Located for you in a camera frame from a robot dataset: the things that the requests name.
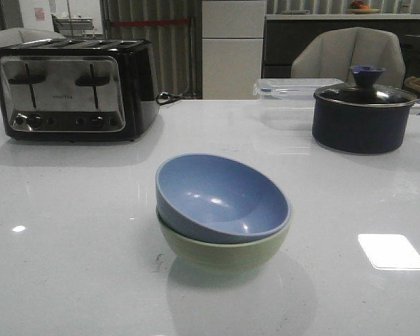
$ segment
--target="black saucepan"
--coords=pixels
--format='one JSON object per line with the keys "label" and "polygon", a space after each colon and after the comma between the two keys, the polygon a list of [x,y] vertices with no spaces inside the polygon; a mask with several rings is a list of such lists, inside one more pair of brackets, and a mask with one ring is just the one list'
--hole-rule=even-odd
{"label": "black saucepan", "polygon": [[420,100],[410,92],[374,84],[384,68],[351,67],[356,85],[320,87],[313,119],[313,137],[337,150],[378,154],[403,143],[409,114],[420,114]]}

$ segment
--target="stacked bowls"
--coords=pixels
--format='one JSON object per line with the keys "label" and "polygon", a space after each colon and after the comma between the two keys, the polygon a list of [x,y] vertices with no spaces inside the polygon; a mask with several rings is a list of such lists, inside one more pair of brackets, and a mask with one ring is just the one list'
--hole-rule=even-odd
{"label": "stacked bowls", "polygon": [[208,154],[173,157],[155,177],[157,216],[178,257],[206,270],[257,268],[280,248],[291,210],[266,176]]}

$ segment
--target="blue bowl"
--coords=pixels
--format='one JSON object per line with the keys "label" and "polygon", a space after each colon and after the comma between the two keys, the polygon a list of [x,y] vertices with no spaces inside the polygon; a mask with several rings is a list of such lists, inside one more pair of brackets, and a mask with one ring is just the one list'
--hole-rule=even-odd
{"label": "blue bowl", "polygon": [[173,157],[158,168],[155,184],[160,217],[201,242],[253,242],[273,235],[291,217],[288,201],[272,181],[224,157]]}

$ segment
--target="lid handle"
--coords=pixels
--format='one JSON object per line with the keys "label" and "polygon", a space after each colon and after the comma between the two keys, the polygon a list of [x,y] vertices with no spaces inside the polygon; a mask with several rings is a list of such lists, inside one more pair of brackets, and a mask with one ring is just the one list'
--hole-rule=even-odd
{"label": "lid handle", "polygon": [[386,68],[378,68],[371,65],[350,66],[350,71],[355,78],[356,84],[365,89],[371,88],[385,70]]}

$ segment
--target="plastic container lid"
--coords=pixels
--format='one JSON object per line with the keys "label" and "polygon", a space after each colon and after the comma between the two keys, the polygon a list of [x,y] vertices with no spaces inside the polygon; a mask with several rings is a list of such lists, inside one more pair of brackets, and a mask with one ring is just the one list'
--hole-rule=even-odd
{"label": "plastic container lid", "polygon": [[292,99],[295,95],[313,99],[320,87],[343,83],[334,78],[261,78],[253,86],[253,94],[266,99]]}

